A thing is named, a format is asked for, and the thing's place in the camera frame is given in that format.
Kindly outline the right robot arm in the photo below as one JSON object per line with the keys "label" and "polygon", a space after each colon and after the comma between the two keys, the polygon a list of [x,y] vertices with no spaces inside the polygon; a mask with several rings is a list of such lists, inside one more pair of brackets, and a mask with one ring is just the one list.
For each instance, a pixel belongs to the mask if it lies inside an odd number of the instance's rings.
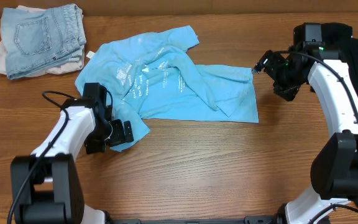
{"label": "right robot arm", "polygon": [[309,84],[321,104],[329,140],[314,159],[310,186],[275,215],[248,216],[246,223],[329,223],[338,208],[358,213],[358,96],[340,47],[329,42],[344,24],[304,23],[288,50],[268,50],[253,68],[273,80],[274,93],[294,100]]}

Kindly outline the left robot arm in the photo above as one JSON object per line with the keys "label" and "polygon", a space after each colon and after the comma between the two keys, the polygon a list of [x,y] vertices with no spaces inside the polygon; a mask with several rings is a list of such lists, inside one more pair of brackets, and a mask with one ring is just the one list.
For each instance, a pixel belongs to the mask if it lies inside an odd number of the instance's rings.
{"label": "left robot arm", "polygon": [[108,212],[85,204],[75,159],[133,142],[130,121],[112,118],[112,94],[86,83],[81,98],[66,95],[60,117],[45,141],[10,166],[12,204],[8,223],[112,223]]}

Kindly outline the light blue printed t-shirt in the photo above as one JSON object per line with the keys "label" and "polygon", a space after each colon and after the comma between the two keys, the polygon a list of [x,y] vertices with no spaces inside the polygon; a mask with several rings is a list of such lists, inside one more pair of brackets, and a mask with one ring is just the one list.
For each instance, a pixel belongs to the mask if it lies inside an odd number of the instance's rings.
{"label": "light blue printed t-shirt", "polygon": [[103,44],[75,86],[104,86],[113,118],[130,122],[134,141],[149,133],[146,119],[257,123],[251,70],[193,63],[187,51],[198,42],[184,26]]}

